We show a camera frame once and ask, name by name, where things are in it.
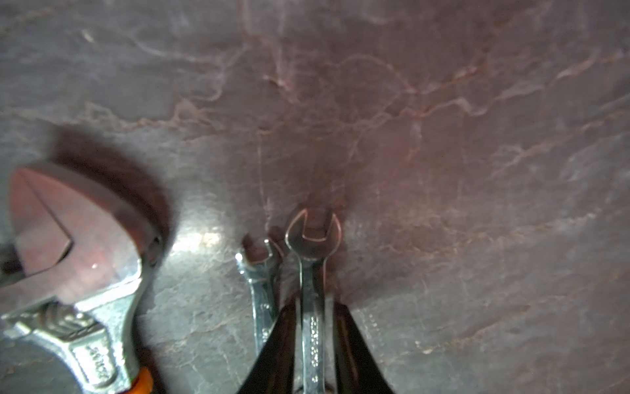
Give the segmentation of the orange handled adjustable wrench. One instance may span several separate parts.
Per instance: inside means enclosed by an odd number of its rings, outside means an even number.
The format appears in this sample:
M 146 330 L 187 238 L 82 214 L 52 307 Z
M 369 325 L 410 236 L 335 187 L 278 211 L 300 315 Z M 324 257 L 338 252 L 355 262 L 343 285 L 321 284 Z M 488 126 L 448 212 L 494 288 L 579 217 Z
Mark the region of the orange handled adjustable wrench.
M 162 258 L 157 228 L 92 177 L 51 162 L 16 169 L 9 211 L 23 277 L 1 288 L 1 333 L 56 356 L 84 393 L 150 393 L 132 319 Z

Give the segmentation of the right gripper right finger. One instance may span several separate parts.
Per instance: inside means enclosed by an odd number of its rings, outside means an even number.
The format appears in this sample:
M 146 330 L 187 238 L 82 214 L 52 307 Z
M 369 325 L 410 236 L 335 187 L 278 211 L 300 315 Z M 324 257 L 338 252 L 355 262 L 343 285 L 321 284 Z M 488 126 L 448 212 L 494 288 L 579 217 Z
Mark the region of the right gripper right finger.
M 333 343 L 338 393 L 393 393 L 349 308 L 337 301 L 333 308 Z

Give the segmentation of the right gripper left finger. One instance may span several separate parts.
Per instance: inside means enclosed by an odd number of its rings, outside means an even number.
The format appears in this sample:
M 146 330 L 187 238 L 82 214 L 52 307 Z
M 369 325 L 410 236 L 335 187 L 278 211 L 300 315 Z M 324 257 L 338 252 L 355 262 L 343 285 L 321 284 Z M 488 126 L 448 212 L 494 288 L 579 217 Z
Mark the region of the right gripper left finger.
M 238 393 L 295 392 L 296 298 L 282 307 L 269 338 Z

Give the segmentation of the small silver wrench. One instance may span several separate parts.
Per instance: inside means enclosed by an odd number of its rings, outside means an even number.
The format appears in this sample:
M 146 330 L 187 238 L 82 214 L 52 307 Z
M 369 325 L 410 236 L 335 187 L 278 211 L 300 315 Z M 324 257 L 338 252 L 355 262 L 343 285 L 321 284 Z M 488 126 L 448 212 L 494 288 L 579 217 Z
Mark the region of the small silver wrench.
M 267 236 L 258 246 L 246 234 L 235 255 L 236 265 L 246 280 L 251 295 L 254 320 L 254 344 L 259 355 L 270 338 L 279 315 L 276 282 L 285 259 L 282 247 Z

